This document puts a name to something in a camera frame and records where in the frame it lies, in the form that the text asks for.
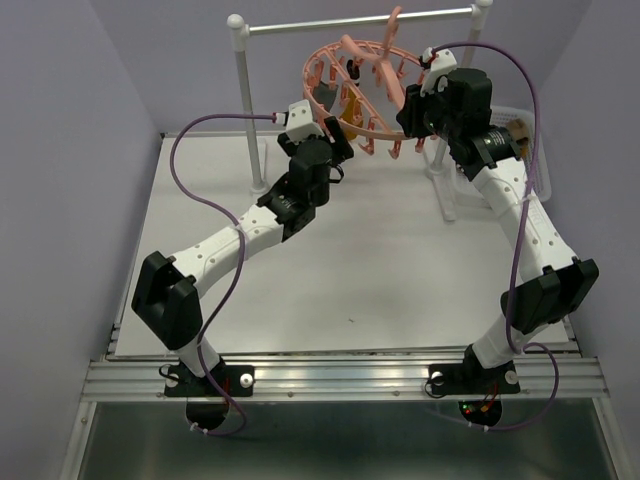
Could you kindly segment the mustard brown striped sock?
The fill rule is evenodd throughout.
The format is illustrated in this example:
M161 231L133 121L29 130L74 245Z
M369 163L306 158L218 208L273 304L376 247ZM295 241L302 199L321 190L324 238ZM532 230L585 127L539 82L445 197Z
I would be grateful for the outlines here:
M356 87L360 85L361 64L362 62L356 57L346 62L346 71ZM345 82L341 85L339 105L342 108L342 113L339 116L342 122L357 128L363 127L362 106L354 91Z

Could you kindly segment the grey sock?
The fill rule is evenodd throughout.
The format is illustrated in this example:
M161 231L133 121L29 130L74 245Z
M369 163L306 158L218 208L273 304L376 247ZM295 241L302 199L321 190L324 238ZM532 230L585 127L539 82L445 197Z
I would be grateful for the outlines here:
M337 95L338 89L336 87L331 88L323 81L320 81L312 91L314 100L326 111L330 111L333 108Z

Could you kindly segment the pink round clip hanger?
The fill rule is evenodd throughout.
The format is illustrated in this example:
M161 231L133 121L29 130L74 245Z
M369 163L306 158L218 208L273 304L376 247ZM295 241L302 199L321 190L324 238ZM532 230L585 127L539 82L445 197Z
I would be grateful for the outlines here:
M421 84L423 80L418 56L395 45L402 12L400 6L392 10L380 42L357 40L344 34L340 40L312 53L302 69L303 96L310 102L320 122L324 122L328 116L338 118L346 138L350 142L360 139L359 147L368 155L375 153L378 140L388 142L388 153L393 159L399 157L405 137L400 128L393 124L391 117L404 104L405 87L413 83ZM362 62L358 87L346 71L346 62L353 57ZM320 81L338 89L336 102L330 111L324 110L312 96L314 87ZM343 82L354 91L362 106L362 128L345 124L339 118L342 113L339 102Z

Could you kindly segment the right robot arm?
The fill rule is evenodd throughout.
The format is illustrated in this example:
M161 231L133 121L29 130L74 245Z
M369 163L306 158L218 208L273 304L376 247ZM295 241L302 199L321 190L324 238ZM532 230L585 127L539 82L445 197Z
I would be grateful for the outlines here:
M473 68L429 68L406 89L397 115L406 136L445 140L453 161L484 197L513 249L509 288L487 332L459 363L431 373L432 395L516 393L514 357L548 326L582 303L599 276L561 238L528 182L521 148L509 130L491 121L492 83Z

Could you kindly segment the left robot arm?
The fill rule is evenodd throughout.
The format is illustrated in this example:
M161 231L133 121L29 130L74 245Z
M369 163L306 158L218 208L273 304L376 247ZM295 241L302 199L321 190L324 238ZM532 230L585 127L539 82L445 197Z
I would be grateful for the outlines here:
M278 143L289 157L287 172L244 214L221 212L230 225L194 246L165 256L155 251L141 264L131 308L179 362L160 368L169 397L249 397L251 366L225 365L205 337L211 320L201 299L228 273L240 275L244 263L304 229L330 197L333 171L354 155L334 116L323 124L293 127L293 114L274 115L285 125Z

